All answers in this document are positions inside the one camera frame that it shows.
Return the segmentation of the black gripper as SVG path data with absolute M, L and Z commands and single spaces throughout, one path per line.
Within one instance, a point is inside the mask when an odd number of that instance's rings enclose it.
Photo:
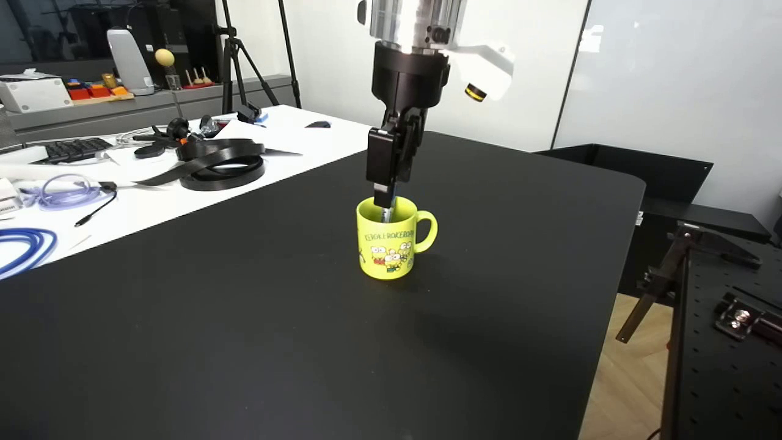
M 446 53 L 405 53 L 381 41 L 375 44 L 372 94 L 383 103 L 383 120 L 399 120 L 399 138 L 378 127 L 372 127 L 366 136 L 366 180 L 376 204 L 389 207 L 395 179 L 410 179 L 425 113 L 441 103 L 448 77 Z

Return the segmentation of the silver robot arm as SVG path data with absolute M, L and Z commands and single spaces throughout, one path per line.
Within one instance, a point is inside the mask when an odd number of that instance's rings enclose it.
M 449 77 L 443 46 L 457 28 L 461 0 L 359 0 L 358 21 L 375 39 L 372 94 L 383 116 L 366 134 L 366 180 L 378 207 L 410 179 L 428 110 Z

